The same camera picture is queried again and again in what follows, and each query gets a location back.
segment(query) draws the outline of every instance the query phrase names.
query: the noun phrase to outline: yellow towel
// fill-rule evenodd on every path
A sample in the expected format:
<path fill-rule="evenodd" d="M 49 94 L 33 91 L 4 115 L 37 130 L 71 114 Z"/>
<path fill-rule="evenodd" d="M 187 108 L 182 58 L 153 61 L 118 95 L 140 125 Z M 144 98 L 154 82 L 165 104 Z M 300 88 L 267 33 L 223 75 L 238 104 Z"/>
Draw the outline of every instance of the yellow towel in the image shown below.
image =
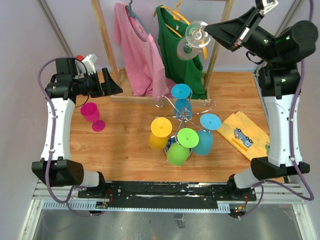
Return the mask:
<path fill-rule="evenodd" d="M 269 136 L 241 111 L 231 114 L 217 132 L 250 161 L 269 152 Z"/>

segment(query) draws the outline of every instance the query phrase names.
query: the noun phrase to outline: wooden pole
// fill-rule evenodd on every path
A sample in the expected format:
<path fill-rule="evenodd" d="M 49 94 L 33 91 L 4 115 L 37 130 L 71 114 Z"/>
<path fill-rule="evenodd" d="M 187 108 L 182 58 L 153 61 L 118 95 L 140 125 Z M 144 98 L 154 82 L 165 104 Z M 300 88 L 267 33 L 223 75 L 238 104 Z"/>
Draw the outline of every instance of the wooden pole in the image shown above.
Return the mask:
<path fill-rule="evenodd" d="M 229 19 L 233 4 L 234 4 L 234 0 L 227 0 L 225 2 L 221 22 L 225 22 Z M 207 88 L 209 86 L 210 77 L 211 77 L 211 74 L 212 74 L 214 67 L 215 67 L 215 63 L 216 63 L 216 60 L 218 57 L 219 49 L 220 49 L 220 43 L 215 41 L 214 46 L 213 46 L 213 50 L 212 50 L 212 54 L 211 54 L 211 58 L 210 58 L 210 63 L 209 63 L 208 69 L 206 71 L 206 75 L 204 77 L 203 88 L 205 91 L 207 91 Z"/>
<path fill-rule="evenodd" d="M 106 26 L 104 14 L 101 9 L 100 0 L 91 0 L 91 5 L 93 8 L 96 21 L 98 23 L 98 27 L 102 37 L 106 55 L 111 65 L 112 72 L 115 76 L 114 81 L 116 82 L 116 84 L 120 86 L 120 74 L 118 72 L 115 55 L 111 47 L 111 42 L 110 42 L 110 38 L 109 38 L 107 26 Z"/>

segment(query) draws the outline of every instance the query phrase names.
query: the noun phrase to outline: clothes hanger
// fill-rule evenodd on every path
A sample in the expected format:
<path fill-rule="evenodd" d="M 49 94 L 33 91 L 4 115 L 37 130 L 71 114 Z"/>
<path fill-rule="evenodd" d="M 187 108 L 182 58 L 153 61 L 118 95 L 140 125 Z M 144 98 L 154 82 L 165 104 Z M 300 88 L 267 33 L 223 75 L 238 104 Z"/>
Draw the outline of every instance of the clothes hanger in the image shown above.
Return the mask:
<path fill-rule="evenodd" d="M 177 10 L 178 10 L 178 6 L 181 4 L 181 2 L 182 2 L 182 0 L 180 0 L 180 2 L 178 3 L 178 5 L 176 6 L 176 9 L 177 9 Z M 190 24 L 190 22 L 189 22 L 184 16 L 182 16 L 179 12 L 173 10 L 172 8 L 170 8 L 170 7 L 168 7 L 168 6 L 161 6 L 161 8 L 162 8 L 162 9 L 168 9 L 169 11 L 171 11 L 173 18 L 175 18 L 175 15 L 177 15 L 177 16 L 180 17 L 180 19 L 178 19 L 178 18 L 176 17 L 175 20 L 180 21 L 180 20 L 182 19 L 186 24 L 188 24 L 188 25 Z M 155 17 L 155 16 L 157 16 L 157 10 L 155 10 L 154 13 L 153 13 L 153 17 Z M 166 27 L 167 27 L 168 29 L 170 29 L 170 30 L 171 30 L 173 33 L 175 33 L 178 37 L 182 38 L 182 35 L 181 35 L 180 33 L 178 33 L 176 30 L 174 30 L 174 29 L 173 29 L 172 27 L 170 27 L 168 24 L 165 24 L 165 25 L 166 25 Z M 203 47 L 202 49 L 203 49 L 204 58 L 207 59 L 207 58 L 208 58 L 207 48 L 206 48 L 206 47 Z"/>
<path fill-rule="evenodd" d="M 146 25 L 140 20 L 140 18 L 137 16 L 137 14 L 136 14 L 134 11 L 132 11 L 132 8 L 131 8 L 132 2 L 133 2 L 133 0 L 130 1 L 129 6 L 128 6 L 128 5 L 125 6 L 125 8 L 126 8 L 127 11 L 128 11 L 128 16 L 131 17 L 131 18 L 136 18 L 136 19 L 138 20 L 138 22 L 140 23 L 140 25 L 143 27 L 145 33 L 146 33 L 147 35 L 149 35 L 150 33 L 149 33 Z"/>
<path fill-rule="evenodd" d="M 178 4 L 176 5 L 176 7 L 175 7 L 175 11 L 176 11 L 177 13 L 179 13 L 178 7 L 181 5 L 181 3 L 182 3 L 182 0 L 180 0 L 179 3 L 178 3 Z M 173 15 L 173 19 L 174 19 L 174 20 L 177 20 L 177 21 L 180 21 L 180 20 L 181 20 L 181 17 L 180 17 L 180 18 L 177 17 L 174 12 L 172 12 L 172 15 Z"/>

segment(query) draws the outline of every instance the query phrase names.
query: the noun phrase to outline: pink wine glass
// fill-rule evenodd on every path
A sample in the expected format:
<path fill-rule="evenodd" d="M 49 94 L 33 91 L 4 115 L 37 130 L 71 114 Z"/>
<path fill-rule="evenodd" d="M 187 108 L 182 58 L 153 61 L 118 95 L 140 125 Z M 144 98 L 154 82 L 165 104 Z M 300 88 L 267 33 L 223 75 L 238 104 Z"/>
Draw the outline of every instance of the pink wine glass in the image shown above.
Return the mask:
<path fill-rule="evenodd" d="M 106 127 L 106 123 L 100 118 L 100 112 L 97 104 L 93 102 L 88 102 L 81 107 L 80 110 L 82 116 L 85 120 L 92 123 L 92 130 L 95 132 L 101 132 Z"/>

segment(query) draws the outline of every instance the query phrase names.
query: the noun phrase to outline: gray floor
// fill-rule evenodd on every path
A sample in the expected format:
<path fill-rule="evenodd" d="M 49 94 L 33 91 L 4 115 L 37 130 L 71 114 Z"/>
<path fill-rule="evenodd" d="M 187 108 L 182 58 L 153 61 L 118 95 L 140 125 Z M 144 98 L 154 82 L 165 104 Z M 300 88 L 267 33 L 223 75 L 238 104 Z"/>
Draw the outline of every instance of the gray floor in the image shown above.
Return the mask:
<path fill-rule="evenodd" d="M 301 240 L 291 205 L 262 205 L 243 220 L 227 214 L 186 213 L 178 228 L 170 212 L 106 212 L 79 217 L 43 210 L 34 240 Z"/>

